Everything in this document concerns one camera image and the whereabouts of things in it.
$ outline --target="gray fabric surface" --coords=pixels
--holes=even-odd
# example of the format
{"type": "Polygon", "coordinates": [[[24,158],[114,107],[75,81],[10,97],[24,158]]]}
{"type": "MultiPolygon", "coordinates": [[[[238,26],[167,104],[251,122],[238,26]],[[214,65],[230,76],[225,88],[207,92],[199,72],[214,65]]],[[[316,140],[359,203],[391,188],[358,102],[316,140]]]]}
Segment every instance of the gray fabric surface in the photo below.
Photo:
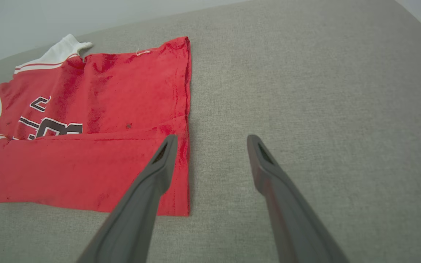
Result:
{"type": "MultiPolygon", "coordinates": [[[[393,0],[251,1],[78,37],[90,53],[192,46],[191,216],[149,262],[277,262],[259,135],[352,262],[421,262],[421,24],[393,0]]],[[[47,48],[0,61],[0,82],[47,48]]],[[[0,262],[73,262],[105,213],[0,204],[0,262]]]]}

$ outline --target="printed number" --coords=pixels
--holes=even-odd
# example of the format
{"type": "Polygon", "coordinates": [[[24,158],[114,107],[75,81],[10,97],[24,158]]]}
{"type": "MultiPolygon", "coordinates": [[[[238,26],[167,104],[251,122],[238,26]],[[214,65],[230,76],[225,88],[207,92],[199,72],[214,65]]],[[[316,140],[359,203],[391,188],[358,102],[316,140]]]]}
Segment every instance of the printed number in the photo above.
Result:
{"type": "Polygon", "coordinates": [[[43,118],[38,127],[37,134],[35,138],[40,136],[45,136],[47,131],[53,131],[56,135],[65,135],[65,134],[79,134],[82,133],[82,124],[81,123],[69,123],[65,124],[59,121],[55,121],[50,118],[43,118]]]}
{"type": "Polygon", "coordinates": [[[33,103],[30,103],[30,108],[34,108],[35,110],[44,112],[46,107],[40,106],[40,103],[43,103],[46,105],[50,100],[51,100],[51,96],[48,99],[43,98],[43,97],[38,97],[33,103]]]}
{"type": "Polygon", "coordinates": [[[33,140],[40,136],[45,136],[47,131],[51,130],[56,135],[65,135],[65,134],[79,134],[82,133],[82,124],[81,123],[69,123],[65,124],[52,118],[43,118],[40,124],[31,121],[27,118],[20,117],[19,122],[32,127],[35,129],[35,135],[30,134],[28,140],[33,140]]]}

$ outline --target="basketball jersey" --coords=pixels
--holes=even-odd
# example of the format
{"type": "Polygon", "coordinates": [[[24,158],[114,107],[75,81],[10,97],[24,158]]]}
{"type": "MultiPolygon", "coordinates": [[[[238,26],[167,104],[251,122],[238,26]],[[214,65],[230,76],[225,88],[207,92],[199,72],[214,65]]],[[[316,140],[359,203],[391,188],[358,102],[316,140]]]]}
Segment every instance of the basketball jersey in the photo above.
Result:
{"type": "Polygon", "coordinates": [[[0,85],[0,202],[110,212],[176,134],[158,215],[188,216],[188,38],[83,60],[90,46],[68,35],[0,85]]]}

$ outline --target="black number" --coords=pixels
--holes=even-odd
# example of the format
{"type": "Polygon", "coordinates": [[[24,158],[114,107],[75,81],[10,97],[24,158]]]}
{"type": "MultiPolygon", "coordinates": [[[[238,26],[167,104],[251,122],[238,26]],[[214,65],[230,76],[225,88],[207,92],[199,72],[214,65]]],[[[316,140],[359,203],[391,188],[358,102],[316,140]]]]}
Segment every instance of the black number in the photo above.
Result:
{"type": "Polygon", "coordinates": [[[47,104],[50,101],[50,99],[51,99],[51,96],[48,99],[43,98],[43,97],[38,97],[33,103],[30,103],[30,107],[34,108],[35,110],[44,112],[45,107],[40,106],[40,103],[47,104]]]}
{"type": "Polygon", "coordinates": [[[82,124],[80,123],[61,123],[50,118],[43,118],[40,127],[37,130],[36,138],[45,136],[47,130],[51,130],[56,135],[78,134],[82,133],[82,124]]]}

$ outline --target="gray couch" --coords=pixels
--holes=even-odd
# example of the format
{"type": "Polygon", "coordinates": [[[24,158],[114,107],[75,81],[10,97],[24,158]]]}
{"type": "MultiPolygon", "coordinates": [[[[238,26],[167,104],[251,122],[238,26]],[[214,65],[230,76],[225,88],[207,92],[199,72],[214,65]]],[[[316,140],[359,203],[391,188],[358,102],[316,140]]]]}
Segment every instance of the gray couch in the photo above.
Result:
{"type": "MultiPolygon", "coordinates": [[[[255,0],[89,35],[89,53],[192,46],[191,216],[149,262],[277,262],[259,135],[352,262],[421,262],[421,24],[393,0],[255,0]]],[[[0,83],[48,47],[0,61],[0,83]]],[[[107,217],[0,203],[0,262],[73,262],[107,217]]]]}

